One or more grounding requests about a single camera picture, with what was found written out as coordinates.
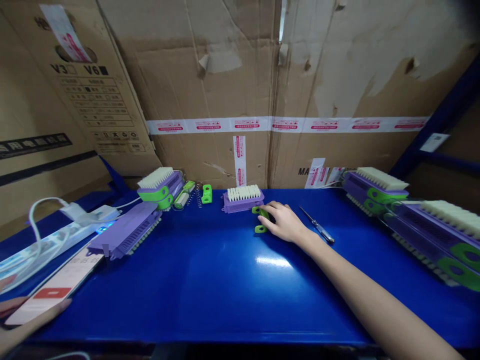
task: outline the purple plastic part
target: purple plastic part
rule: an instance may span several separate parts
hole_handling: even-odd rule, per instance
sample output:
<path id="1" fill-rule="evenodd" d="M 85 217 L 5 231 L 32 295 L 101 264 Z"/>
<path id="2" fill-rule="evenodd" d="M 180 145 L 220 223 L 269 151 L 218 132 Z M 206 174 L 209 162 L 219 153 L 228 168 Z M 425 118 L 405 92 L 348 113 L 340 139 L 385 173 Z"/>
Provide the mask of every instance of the purple plastic part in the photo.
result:
<path id="1" fill-rule="evenodd" d="M 407 190 L 385 190 L 383 187 L 378 186 L 376 183 L 368 180 L 367 178 L 357 174 L 356 172 L 349 171 L 345 175 L 345 182 L 343 183 L 343 188 L 345 188 L 345 184 L 349 185 L 349 188 L 351 191 L 357 192 L 363 192 L 365 195 L 367 194 L 368 190 L 370 188 L 375 188 L 377 189 L 380 193 L 388 194 L 388 195 L 394 195 L 394 196 L 399 196 L 399 195 L 408 195 L 409 192 Z"/>
<path id="2" fill-rule="evenodd" d="M 121 259 L 161 216 L 162 212 L 157 210 L 156 202 L 141 202 L 97 236 L 88 245 L 88 250 L 94 254 L 103 254 L 104 244 L 107 244 L 110 259 Z"/>
<path id="3" fill-rule="evenodd" d="M 183 182 L 183 174 L 180 170 L 174 170 L 173 174 L 163 180 L 156 188 L 139 188 L 137 193 L 156 193 L 158 190 L 166 186 L 168 193 L 164 194 L 167 197 L 169 194 L 173 194 L 173 190 L 178 186 L 179 182 Z"/>
<path id="4" fill-rule="evenodd" d="M 397 203 L 393 204 L 395 214 L 445 251 L 450 253 L 450 248 L 459 243 L 467 243 L 480 250 L 480 242 L 422 210 L 421 204 L 395 204 Z"/>
<path id="5" fill-rule="evenodd" d="M 230 201 L 228 192 L 225 192 L 221 197 L 223 198 L 223 208 L 221 210 L 227 214 L 251 210 L 253 207 L 263 205 L 263 200 L 265 199 L 265 195 L 262 190 L 260 190 L 259 197 L 253 197 L 245 200 Z"/>
<path id="6" fill-rule="evenodd" d="M 402 218 L 392 213 L 388 213 L 384 217 L 385 223 L 390 229 L 400 235 L 407 243 L 409 243 L 415 250 L 420 252 L 432 263 L 437 264 L 437 262 L 442 258 L 451 258 L 455 257 L 450 255 L 447 251 L 439 247 L 434 241 L 427 236 L 424 236 L 416 227 L 410 226 Z M 471 270 L 473 273 L 480 276 L 478 271 L 475 271 L 471 267 L 462 263 L 466 268 Z M 456 272 L 455 268 L 450 267 L 452 272 Z"/>

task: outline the screwdriver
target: screwdriver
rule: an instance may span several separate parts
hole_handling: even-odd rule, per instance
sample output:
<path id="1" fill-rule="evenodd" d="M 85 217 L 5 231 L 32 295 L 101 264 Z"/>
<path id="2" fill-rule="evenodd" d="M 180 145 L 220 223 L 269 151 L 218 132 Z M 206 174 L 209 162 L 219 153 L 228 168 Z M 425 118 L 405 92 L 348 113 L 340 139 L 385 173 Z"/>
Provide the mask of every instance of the screwdriver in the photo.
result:
<path id="1" fill-rule="evenodd" d="M 317 220 L 312 219 L 312 217 L 304 210 L 303 207 L 299 206 L 299 208 L 305 213 L 305 215 L 310 219 L 311 223 L 314 227 L 318 230 L 320 235 L 326 240 L 327 243 L 333 245 L 335 243 L 335 239 L 330 236 L 330 234 L 317 222 Z"/>

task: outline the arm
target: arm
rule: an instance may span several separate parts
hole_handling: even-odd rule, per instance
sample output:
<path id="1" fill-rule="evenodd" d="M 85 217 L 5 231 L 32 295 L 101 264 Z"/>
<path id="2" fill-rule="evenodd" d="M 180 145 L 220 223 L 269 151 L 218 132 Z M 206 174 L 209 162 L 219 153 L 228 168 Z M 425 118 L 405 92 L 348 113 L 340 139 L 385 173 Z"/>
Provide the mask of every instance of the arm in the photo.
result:
<path id="1" fill-rule="evenodd" d="M 330 279 L 371 337 L 394 359 L 463 357 L 387 290 L 341 257 L 319 235 L 305 227 L 288 205 L 261 206 L 276 220 L 258 219 L 272 234 L 297 244 Z"/>

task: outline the person's hand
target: person's hand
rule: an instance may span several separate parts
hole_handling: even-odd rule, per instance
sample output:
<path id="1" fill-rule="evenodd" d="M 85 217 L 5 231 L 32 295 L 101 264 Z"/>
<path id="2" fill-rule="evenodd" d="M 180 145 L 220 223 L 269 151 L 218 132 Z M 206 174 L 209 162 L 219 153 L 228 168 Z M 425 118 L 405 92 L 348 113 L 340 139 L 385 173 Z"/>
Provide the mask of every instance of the person's hand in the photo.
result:
<path id="1" fill-rule="evenodd" d="M 16 277 L 16 275 L 12 275 L 0 280 L 0 292 L 6 285 L 11 284 Z M 27 299 L 28 297 L 24 296 L 0 302 L 0 319 L 6 318 L 12 314 Z M 45 311 L 43 314 L 30 320 L 26 324 L 16 327 L 12 330 L 5 330 L 4 328 L 0 327 L 0 359 L 3 358 L 10 350 L 28 338 L 31 334 L 40 329 L 43 325 L 60 315 L 70 305 L 71 302 L 71 299 L 66 299 L 51 309 Z"/>
<path id="2" fill-rule="evenodd" d="M 275 218 L 275 223 L 260 215 L 258 220 L 280 239 L 302 246 L 305 242 L 317 236 L 315 232 L 304 225 L 287 204 L 282 205 L 277 201 L 271 201 L 267 205 L 260 206 L 260 208 L 271 214 Z"/>

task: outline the smartphone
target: smartphone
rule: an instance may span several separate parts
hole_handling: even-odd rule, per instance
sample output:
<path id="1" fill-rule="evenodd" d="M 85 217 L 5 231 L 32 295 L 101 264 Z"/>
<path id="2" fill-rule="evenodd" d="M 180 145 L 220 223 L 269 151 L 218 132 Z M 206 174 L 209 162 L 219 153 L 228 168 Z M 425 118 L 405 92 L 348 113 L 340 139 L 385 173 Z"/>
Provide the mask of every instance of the smartphone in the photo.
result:
<path id="1" fill-rule="evenodd" d="M 103 254 L 90 253 L 85 246 L 32 297 L 10 315 L 5 321 L 5 325 L 8 327 L 23 325 L 70 297 L 103 257 Z"/>

